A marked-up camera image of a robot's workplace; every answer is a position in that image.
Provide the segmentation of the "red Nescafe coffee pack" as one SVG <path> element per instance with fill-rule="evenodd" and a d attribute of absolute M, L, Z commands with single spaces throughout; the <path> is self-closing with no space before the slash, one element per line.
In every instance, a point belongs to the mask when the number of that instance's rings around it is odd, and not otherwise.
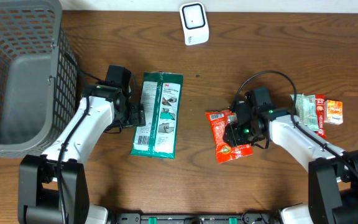
<path fill-rule="evenodd" d="M 223 139 L 226 126 L 237 123 L 237 116 L 235 113 L 230 110 L 222 110 L 205 112 L 205 115 L 211 126 L 216 145 L 216 160 L 219 164 L 253 155 L 250 144 L 232 147 Z"/>

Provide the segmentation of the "green white 3M package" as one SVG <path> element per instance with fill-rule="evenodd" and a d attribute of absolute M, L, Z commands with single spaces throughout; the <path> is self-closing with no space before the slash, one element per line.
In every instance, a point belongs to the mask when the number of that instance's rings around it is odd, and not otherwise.
<path fill-rule="evenodd" d="M 184 75 L 179 73 L 144 73 L 140 103 L 144 106 L 145 126 L 135 130 L 131 155 L 175 158 L 183 80 Z"/>

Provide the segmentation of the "mint green wet wipes pack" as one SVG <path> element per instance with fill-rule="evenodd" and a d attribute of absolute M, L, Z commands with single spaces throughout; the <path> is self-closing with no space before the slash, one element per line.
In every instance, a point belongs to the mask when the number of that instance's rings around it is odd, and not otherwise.
<path fill-rule="evenodd" d="M 295 104 L 296 115 L 299 117 L 300 121 L 312 131 L 318 131 L 319 126 L 316 114 L 316 96 L 297 94 Z"/>

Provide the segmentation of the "red Nescafe stick sachet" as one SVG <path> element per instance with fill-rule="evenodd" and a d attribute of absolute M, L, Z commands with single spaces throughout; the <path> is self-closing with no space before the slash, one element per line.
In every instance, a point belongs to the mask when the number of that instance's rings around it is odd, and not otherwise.
<path fill-rule="evenodd" d="M 322 137 L 323 139 L 326 138 L 326 133 L 323 127 L 324 124 L 324 102 L 325 96 L 324 95 L 315 95 L 315 105 L 316 105 L 316 115 L 318 119 L 318 130 L 316 132 L 317 135 Z"/>

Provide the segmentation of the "orange tissue packet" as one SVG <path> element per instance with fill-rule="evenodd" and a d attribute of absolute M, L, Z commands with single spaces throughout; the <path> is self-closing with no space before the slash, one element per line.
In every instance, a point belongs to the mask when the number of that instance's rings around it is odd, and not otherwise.
<path fill-rule="evenodd" d="M 343 123 L 343 102 L 335 100 L 324 102 L 324 122 L 335 125 Z"/>

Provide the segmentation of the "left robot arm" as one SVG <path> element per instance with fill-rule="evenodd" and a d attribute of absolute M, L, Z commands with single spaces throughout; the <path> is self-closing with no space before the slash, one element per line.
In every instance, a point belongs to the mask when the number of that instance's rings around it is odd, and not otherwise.
<path fill-rule="evenodd" d="M 111 212 L 92 205 L 85 165 L 102 133 L 145 125 L 145 110 L 126 88 L 88 85 L 63 132 L 39 156 L 19 166 L 19 223 L 111 223 Z"/>

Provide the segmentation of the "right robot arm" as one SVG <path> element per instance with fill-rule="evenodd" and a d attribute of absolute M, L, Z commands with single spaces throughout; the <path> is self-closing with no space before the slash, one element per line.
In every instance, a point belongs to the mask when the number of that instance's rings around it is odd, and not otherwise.
<path fill-rule="evenodd" d="M 309 130 L 287 109 L 236 102 L 225 128 L 231 146 L 261 140 L 286 150 L 308 173 L 308 203 L 280 211 L 282 223 L 358 223 L 358 151 L 347 152 Z"/>

